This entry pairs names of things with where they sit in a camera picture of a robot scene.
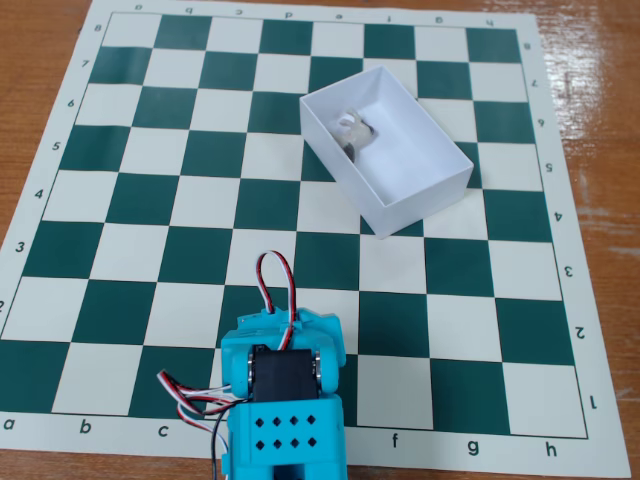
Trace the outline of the cyan gripper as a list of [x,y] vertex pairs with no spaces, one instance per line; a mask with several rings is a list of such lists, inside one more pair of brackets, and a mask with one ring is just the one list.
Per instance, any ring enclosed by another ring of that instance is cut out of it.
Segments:
[[[288,325],[289,313],[279,308],[273,314],[265,309],[237,319],[237,328],[222,339],[222,362],[231,363],[234,354],[247,352],[254,345],[276,350]],[[319,315],[305,308],[297,311],[289,349],[321,350],[332,346],[338,363],[346,362],[346,350],[339,318],[334,314]]]

